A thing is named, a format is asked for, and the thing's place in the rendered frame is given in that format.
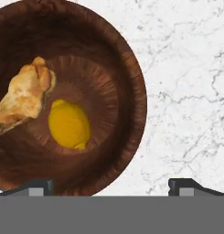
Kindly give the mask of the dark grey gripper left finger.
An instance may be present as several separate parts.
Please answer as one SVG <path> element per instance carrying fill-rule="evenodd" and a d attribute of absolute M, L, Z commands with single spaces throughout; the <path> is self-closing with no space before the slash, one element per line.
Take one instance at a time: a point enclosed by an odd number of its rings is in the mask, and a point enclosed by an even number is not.
<path fill-rule="evenodd" d="M 6 190 L 0 193 L 0 197 L 19 196 L 19 197 L 45 197 L 54 194 L 52 179 L 33 179 L 25 182 L 22 186 Z"/>

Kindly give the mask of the yellow lemon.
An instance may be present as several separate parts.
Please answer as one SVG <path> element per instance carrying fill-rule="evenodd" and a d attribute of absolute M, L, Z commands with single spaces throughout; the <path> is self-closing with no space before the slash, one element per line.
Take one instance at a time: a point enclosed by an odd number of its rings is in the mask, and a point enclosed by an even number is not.
<path fill-rule="evenodd" d="M 69 149 L 84 150 L 91 138 L 91 125 L 85 112 L 78 105 L 62 99 L 52 103 L 48 128 L 52 138 Z"/>

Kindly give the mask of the brown wooden bowl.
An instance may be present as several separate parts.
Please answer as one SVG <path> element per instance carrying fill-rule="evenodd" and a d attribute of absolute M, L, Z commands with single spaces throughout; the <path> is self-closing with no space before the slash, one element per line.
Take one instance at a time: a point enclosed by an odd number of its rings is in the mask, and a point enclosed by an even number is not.
<path fill-rule="evenodd" d="M 147 114 L 144 77 L 121 34 L 67 0 L 20 0 L 0 8 L 0 100 L 18 71 L 40 56 L 57 76 L 46 104 L 77 103 L 91 121 L 84 151 L 55 143 L 45 109 L 0 136 L 0 189 L 51 178 L 58 196 L 91 196 L 132 160 Z"/>

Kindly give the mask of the golden chicken drumstick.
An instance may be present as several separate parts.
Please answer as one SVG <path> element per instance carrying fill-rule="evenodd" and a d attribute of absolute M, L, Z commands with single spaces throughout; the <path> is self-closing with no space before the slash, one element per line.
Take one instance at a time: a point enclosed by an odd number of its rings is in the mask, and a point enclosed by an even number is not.
<path fill-rule="evenodd" d="M 10 80 L 6 95 L 0 100 L 0 135 L 36 119 L 45 98 L 56 86 L 56 74 L 46 61 L 36 57 Z"/>

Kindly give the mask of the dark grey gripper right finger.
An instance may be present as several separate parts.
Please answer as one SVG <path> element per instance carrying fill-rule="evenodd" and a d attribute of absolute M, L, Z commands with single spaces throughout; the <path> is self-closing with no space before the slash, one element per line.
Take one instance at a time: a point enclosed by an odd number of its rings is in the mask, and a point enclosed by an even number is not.
<path fill-rule="evenodd" d="M 170 178 L 168 180 L 170 197 L 224 197 L 224 193 L 205 188 L 192 178 Z"/>

